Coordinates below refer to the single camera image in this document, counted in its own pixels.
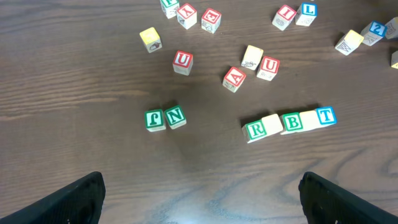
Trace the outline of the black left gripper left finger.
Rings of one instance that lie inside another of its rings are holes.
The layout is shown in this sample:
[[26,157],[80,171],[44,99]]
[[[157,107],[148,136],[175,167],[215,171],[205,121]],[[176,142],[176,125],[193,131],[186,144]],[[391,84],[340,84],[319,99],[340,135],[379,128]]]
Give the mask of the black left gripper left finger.
[[95,171],[1,218],[1,224],[98,224],[105,195],[103,176]]

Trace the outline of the yellow O block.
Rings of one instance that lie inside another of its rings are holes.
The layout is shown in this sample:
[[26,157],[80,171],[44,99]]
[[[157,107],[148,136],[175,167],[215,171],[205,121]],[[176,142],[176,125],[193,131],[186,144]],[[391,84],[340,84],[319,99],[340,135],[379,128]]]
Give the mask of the yellow O block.
[[303,126],[301,132],[311,131],[321,127],[317,112],[315,110],[300,112],[299,115]]

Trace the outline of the green B block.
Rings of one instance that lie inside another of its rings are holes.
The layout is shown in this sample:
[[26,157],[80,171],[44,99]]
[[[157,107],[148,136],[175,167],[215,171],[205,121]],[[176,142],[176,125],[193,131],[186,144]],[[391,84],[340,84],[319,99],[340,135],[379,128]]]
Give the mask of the green B block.
[[279,118],[283,125],[281,135],[303,131],[303,123],[299,112],[283,114]]

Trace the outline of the blue T block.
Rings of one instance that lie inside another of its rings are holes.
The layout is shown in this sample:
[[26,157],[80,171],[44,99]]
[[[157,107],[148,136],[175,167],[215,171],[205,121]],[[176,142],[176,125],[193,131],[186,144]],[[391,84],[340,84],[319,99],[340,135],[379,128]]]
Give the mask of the blue T block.
[[332,106],[317,108],[315,111],[321,127],[331,126],[337,123],[337,118]]

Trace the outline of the yellow O block placed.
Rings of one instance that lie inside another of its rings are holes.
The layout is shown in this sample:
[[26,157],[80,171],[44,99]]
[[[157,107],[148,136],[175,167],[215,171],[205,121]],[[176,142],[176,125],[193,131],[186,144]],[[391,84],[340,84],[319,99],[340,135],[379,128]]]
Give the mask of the yellow O block placed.
[[261,121],[263,123],[266,136],[271,136],[284,130],[278,114],[265,116],[261,119]]

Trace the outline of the green R block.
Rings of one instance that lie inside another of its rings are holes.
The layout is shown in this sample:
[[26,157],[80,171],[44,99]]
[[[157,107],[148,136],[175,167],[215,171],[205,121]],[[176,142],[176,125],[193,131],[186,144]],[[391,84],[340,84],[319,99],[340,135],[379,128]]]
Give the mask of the green R block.
[[258,141],[267,136],[266,129],[261,120],[245,124],[242,127],[242,131],[247,143]]

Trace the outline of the yellow block plain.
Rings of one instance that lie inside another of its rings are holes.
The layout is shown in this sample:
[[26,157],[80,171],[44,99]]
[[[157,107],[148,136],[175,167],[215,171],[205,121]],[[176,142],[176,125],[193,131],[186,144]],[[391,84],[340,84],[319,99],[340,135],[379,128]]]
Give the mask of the yellow block plain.
[[140,32],[139,35],[149,53],[152,53],[162,48],[160,35],[157,33],[154,27],[150,27]]

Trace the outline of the red U block centre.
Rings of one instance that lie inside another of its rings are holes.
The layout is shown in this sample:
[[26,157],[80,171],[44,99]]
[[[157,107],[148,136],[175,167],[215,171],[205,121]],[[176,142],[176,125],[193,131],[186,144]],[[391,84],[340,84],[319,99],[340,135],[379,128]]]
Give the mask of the red U block centre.
[[279,65],[279,60],[263,56],[256,76],[263,80],[272,81],[272,79],[277,75]]

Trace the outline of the red A block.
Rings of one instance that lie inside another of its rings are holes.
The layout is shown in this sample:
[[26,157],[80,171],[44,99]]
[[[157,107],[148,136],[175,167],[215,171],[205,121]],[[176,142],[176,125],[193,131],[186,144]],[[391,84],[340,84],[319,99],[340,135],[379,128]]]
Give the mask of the red A block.
[[246,74],[236,67],[231,67],[223,79],[223,86],[229,91],[236,93],[243,81]]

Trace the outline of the blue 2 block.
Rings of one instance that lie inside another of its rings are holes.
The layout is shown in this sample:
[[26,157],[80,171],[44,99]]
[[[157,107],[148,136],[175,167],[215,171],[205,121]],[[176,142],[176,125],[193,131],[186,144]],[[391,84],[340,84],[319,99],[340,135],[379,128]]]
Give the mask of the blue 2 block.
[[386,30],[385,25],[377,21],[372,21],[360,33],[364,37],[362,43],[367,46],[373,46],[385,37]]

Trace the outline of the yellow K block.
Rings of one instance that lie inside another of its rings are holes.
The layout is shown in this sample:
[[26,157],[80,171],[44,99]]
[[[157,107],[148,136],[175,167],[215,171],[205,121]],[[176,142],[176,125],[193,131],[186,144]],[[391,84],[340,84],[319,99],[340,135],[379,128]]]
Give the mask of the yellow K block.
[[387,39],[398,38],[398,17],[392,18],[388,23],[385,24]]

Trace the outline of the red I block lower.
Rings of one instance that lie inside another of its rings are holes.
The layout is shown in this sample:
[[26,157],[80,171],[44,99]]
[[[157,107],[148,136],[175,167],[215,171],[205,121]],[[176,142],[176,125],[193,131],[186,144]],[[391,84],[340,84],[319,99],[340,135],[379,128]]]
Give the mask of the red I block lower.
[[288,5],[283,5],[276,13],[272,20],[272,24],[280,29],[285,30],[296,16],[297,11],[289,7]]

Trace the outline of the blue L block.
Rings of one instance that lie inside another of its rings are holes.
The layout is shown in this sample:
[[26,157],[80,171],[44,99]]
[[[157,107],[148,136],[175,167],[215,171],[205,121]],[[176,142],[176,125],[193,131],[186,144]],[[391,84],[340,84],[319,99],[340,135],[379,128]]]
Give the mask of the blue L block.
[[295,16],[295,24],[298,26],[310,26],[318,15],[318,7],[314,3],[303,2]]

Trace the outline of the green F block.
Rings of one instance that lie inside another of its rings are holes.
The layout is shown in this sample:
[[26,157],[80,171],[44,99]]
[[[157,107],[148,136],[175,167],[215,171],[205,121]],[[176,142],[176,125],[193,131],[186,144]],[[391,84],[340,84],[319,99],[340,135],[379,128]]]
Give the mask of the green F block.
[[160,0],[160,5],[168,19],[175,17],[177,9],[180,7],[179,0]]

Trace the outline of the red X block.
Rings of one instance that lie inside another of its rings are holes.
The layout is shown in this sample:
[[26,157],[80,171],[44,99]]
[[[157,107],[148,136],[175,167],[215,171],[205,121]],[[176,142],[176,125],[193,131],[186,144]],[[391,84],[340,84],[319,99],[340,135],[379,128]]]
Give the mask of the red X block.
[[177,9],[178,23],[185,29],[191,28],[197,23],[197,10],[189,3],[185,3]]

